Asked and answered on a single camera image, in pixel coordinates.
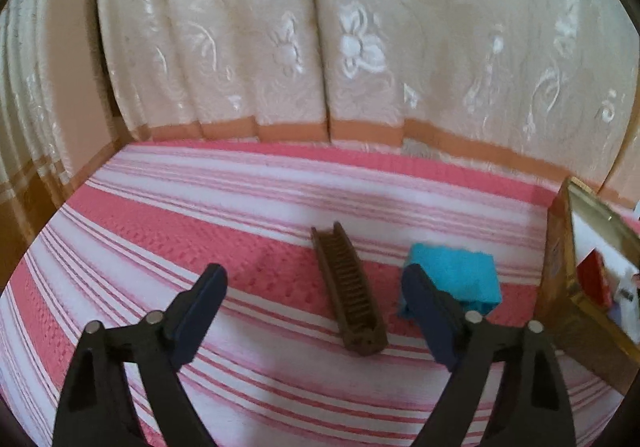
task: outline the pink and white striped fabric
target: pink and white striped fabric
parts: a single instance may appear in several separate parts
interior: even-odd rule
[[[229,291],[196,360],[180,373],[221,447],[409,445],[448,373],[396,317],[399,266],[416,241],[493,254],[504,302],[491,319],[531,314],[553,193],[441,163],[336,149],[174,142],[125,148],[47,224],[0,299],[0,388],[38,445],[83,326],[163,309],[210,263]],[[342,348],[310,242],[339,220],[363,259],[389,347]],[[578,445],[622,397],[559,353]],[[139,373],[127,367],[152,445],[162,445]],[[465,444],[479,442],[495,366]]]

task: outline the blue cloth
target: blue cloth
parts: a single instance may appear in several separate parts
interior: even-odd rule
[[[487,315],[502,302],[493,256],[482,252],[449,249],[416,243],[404,266],[417,263],[438,290],[450,293],[465,311]],[[411,317],[402,291],[398,313]]]

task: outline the sheer curtain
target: sheer curtain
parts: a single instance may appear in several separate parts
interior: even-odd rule
[[[619,0],[318,0],[318,13],[333,140],[604,184],[638,81]]]
[[[139,139],[328,140],[313,0],[98,0]]]
[[[95,0],[0,13],[0,287],[55,210],[117,149]]]

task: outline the box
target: box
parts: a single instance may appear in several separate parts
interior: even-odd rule
[[[576,274],[574,217],[631,265],[640,265],[640,238],[577,178],[568,178],[547,213],[545,262],[535,318],[556,347],[622,395],[640,367],[640,348],[582,292]]]

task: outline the embroidered flower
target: embroidered flower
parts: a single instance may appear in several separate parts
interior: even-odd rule
[[[386,70],[384,44],[375,34],[368,34],[367,11],[358,2],[340,8],[342,71],[353,79],[358,69],[370,73]]]
[[[276,48],[273,60],[287,77],[302,73],[302,59],[298,51],[298,37],[296,35],[296,18],[291,12],[282,16],[282,24],[271,34],[271,40]]]

